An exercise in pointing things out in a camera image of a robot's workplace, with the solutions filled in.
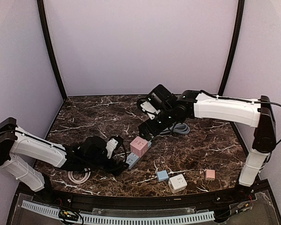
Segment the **pink cube socket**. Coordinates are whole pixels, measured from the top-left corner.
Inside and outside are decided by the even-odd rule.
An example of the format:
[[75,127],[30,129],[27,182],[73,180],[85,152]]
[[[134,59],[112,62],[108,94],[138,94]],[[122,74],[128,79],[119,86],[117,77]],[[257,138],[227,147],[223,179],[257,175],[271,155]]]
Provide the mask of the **pink cube socket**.
[[137,155],[138,157],[142,157],[148,150],[148,141],[137,136],[130,143],[130,150],[133,154]]

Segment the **blue cube plug adapter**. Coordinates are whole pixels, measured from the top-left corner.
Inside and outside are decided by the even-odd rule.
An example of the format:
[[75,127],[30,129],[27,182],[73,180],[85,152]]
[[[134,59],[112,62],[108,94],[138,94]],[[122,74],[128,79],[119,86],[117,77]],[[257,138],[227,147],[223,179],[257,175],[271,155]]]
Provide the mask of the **blue cube plug adapter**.
[[165,181],[169,179],[168,173],[166,170],[158,171],[156,173],[158,182]]

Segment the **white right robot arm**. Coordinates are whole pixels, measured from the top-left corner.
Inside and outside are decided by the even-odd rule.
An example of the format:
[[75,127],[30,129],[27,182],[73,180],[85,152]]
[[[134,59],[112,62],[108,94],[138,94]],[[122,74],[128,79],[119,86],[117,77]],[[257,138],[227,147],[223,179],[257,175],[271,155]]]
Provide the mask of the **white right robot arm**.
[[253,185],[256,176],[281,142],[276,139],[276,121],[269,97],[243,99],[186,90],[179,97],[162,84],[137,100],[137,107],[149,116],[138,126],[140,137],[150,141],[167,128],[186,119],[217,119],[241,123],[255,129],[252,147],[240,172],[238,183]]

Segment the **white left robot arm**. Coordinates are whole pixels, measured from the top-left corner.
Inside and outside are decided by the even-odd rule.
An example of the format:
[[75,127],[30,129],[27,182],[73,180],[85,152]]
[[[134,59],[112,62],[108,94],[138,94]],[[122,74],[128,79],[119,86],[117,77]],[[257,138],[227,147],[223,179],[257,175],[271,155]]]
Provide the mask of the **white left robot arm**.
[[33,169],[21,155],[68,172],[101,169],[118,176],[128,168],[125,160],[113,159],[114,151],[120,147],[124,147],[124,140],[118,135],[108,141],[99,136],[90,136],[81,144],[68,146],[52,143],[26,132],[17,125],[15,118],[9,117],[0,123],[0,168],[36,193],[50,192],[50,179]]

